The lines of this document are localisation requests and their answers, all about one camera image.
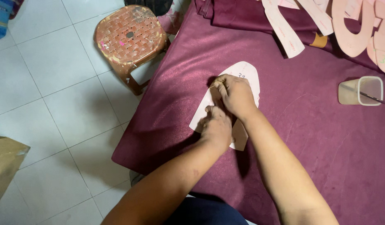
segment blue package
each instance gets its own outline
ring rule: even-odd
[[[0,0],[0,39],[5,37],[9,15],[12,12],[12,0]]]

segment blue pants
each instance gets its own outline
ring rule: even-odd
[[[165,225],[248,225],[244,217],[226,203],[186,197]]]

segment hand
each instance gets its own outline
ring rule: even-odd
[[[226,109],[241,121],[258,111],[247,79],[223,74],[214,80],[213,85],[222,96]]]
[[[231,144],[231,118],[222,109],[221,103],[217,105],[205,108],[208,116],[200,120],[203,126],[200,141],[223,153]]]

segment forearm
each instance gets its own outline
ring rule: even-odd
[[[103,224],[161,224],[224,150],[199,141],[132,187]]]
[[[254,145],[262,179],[282,219],[287,215],[290,223],[293,217],[300,218],[299,213],[315,209],[315,214],[325,213],[326,217],[331,217],[331,221],[335,220],[304,167],[265,116],[258,110],[242,122]]]

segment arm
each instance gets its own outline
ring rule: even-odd
[[[225,107],[241,120],[254,145],[262,179],[282,224],[337,225],[304,167],[257,109],[248,80],[224,74],[214,85]]]
[[[162,224],[176,210],[231,143],[230,117],[216,106],[205,110],[208,117],[201,120],[200,140],[133,186],[102,225]]]

